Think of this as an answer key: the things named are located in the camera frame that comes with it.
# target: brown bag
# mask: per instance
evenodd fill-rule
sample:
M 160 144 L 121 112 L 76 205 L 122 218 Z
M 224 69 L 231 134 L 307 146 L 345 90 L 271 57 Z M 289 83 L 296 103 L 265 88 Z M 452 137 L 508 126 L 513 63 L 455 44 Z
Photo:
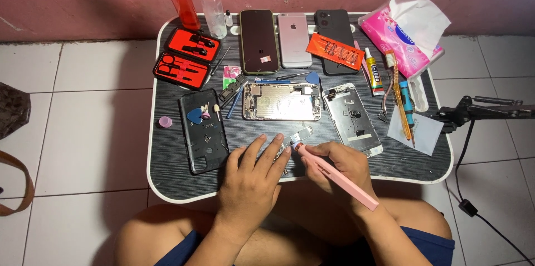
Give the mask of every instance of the brown bag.
M 33 201 L 35 191 L 33 188 L 33 182 L 31 181 L 30 173 L 28 172 L 26 166 L 24 166 L 24 164 L 20 160 L 3 151 L 0 151 L 0 163 L 14 166 L 15 168 L 23 171 L 24 176 L 26 176 L 26 191 L 24 192 L 24 198 L 23 201 L 20 203 L 20 206 L 16 210 L 12 210 L 3 204 L 0 204 L 0 216 L 9 216 L 16 212 L 23 211 L 27 207 L 29 207 L 30 203 Z

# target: pink cap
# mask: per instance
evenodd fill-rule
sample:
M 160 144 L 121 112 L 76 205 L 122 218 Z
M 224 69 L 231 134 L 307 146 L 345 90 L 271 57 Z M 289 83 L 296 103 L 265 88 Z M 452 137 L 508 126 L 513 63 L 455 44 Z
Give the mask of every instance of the pink cap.
M 169 128 L 173 123 L 173 120 L 171 120 L 169 117 L 161 117 L 158 123 L 160 123 L 160 125 L 164 128 Z

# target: tissue pack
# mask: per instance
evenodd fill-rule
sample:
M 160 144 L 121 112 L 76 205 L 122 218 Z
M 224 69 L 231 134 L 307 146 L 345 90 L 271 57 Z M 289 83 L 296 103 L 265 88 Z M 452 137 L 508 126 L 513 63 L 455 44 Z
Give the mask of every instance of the tissue pack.
M 395 51 L 399 71 L 405 78 L 418 78 L 422 71 L 444 55 L 444 49 L 437 44 L 432 50 L 431 58 L 427 57 L 418 48 L 417 43 L 390 17 L 390 13 L 389 2 L 386 2 L 377 10 L 360 17 L 358 23 L 383 54 L 387 50 Z

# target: hand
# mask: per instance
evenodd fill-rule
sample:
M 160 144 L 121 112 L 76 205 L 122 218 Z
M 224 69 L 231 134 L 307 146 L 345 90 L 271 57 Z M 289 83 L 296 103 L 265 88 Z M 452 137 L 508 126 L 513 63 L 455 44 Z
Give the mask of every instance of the hand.
M 255 165 L 258 151 L 266 141 L 262 134 L 249 148 L 239 147 L 228 157 L 226 176 L 219 190 L 220 208 L 214 225 L 222 225 L 228 234 L 239 241 L 247 241 L 264 221 L 277 201 L 277 186 L 291 155 L 287 147 L 273 162 L 284 135 L 277 134 Z M 238 158 L 244 154 L 240 166 Z
M 362 152 L 335 142 L 323 143 L 318 146 L 307 145 L 305 149 L 314 155 L 328 156 L 334 162 L 334 166 L 338 171 L 377 200 L 371 185 L 368 159 Z M 312 160 L 301 157 L 301 161 L 307 168 L 307 177 L 327 193 L 333 194 L 341 205 L 350 208 L 356 214 L 368 210 L 359 201 L 351 197 L 350 194 L 326 178 L 317 167 L 312 166 Z

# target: phone screen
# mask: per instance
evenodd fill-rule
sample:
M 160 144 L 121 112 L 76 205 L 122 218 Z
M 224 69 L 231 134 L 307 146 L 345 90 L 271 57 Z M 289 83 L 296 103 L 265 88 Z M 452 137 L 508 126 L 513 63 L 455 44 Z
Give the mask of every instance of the phone screen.
M 267 74 L 279 70 L 273 13 L 270 10 L 240 12 L 241 43 L 244 71 Z

